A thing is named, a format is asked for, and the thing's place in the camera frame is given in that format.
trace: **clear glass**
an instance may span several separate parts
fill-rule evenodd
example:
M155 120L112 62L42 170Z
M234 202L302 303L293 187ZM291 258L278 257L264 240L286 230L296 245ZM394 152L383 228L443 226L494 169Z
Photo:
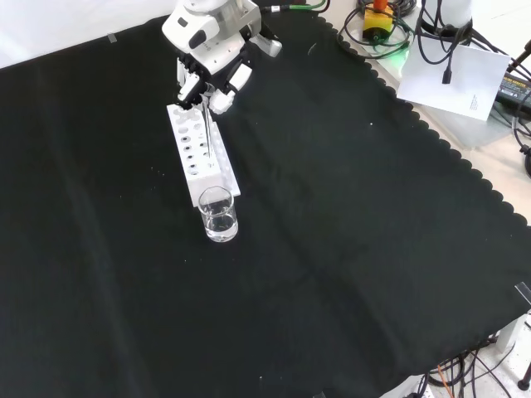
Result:
M228 242L238 233L234 197L223 187L210 187L199 197L199 211L207 236L215 242Z

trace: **scalloped edge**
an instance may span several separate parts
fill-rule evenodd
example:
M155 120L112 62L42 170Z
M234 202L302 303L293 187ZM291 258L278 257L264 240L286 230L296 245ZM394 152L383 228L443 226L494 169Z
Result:
M329 30L329 32L334 35L334 40L335 41L337 40L337 35L339 31L334 27L334 25L332 25L332 23L326 21L326 19L321 16L315 18L315 21L318 24L324 25ZM343 37L339 38L339 45L346 52L349 52L350 54L354 56L358 55L358 52L352 47L350 42L344 40ZM385 89L385 91L388 91L389 94L392 94L395 98L397 98L397 91L395 90L394 87L390 86L385 79L380 77L378 70L375 69L375 65L373 65L368 60L363 60L363 64L367 66L367 68L371 72L371 75L373 75L376 78L376 81ZM453 148L449 141L441 138L442 136L441 133L434 130L432 126L430 126L431 124L430 121L424 120L422 118L422 115L418 111L415 110L415 106L411 102L408 102L402 99L398 99L398 100L403 101L403 103L405 103L408 106L408 108L410 108L410 111L414 115L414 118L417 119L417 122L426 124L426 129L430 133L429 139L436 140L436 142L439 145L443 145L447 147L447 150L451 153L452 160L458 163L461 163L464 166L464 168L470 170L480 185L483 185L484 187L489 187L490 192L488 193L491 195L493 200L498 202L499 205L502 206L504 211L509 211L511 215L514 216L514 220L517 221L518 225L523 224L522 226L524 226L524 233L527 233L529 235L529 238L531 238L531 225L528 223L527 218L523 216L522 214L515 212L513 205L511 205L507 201L504 201L504 195L501 192L496 191L494 189L494 185L492 184L492 182L486 178L483 178L483 173L480 170L473 168L472 163L469 160L463 158L462 153L459 150Z

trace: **yellow device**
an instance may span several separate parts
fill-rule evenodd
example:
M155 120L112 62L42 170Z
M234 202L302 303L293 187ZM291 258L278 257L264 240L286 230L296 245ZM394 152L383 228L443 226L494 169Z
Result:
M384 7L377 8L377 3L374 2L374 8L379 9L387 14L392 15L392 9L384 2ZM391 36L392 30L392 18L381 12L375 12L373 10L365 10L365 18L363 21L363 39L370 41L374 44L378 44L384 40L387 40Z

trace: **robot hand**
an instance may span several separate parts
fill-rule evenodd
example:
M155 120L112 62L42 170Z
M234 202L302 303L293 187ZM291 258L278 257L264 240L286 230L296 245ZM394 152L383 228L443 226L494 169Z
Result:
M213 85L209 106L216 114L230 108L251 76L248 43L270 56L282 48L251 0L182 0L163 33L178 50L176 103L189 109Z

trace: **paper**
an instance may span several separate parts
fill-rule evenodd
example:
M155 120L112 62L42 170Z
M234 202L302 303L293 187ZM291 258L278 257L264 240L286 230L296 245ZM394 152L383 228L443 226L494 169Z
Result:
M418 42L412 44L402 69L397 97L403 100L487 120L510 57L467 46L457 46L451 62L451 83L442 84L448 61L431 65L424 61ZM440 60L446 53L441 42L422 38L422 49L429 60Z

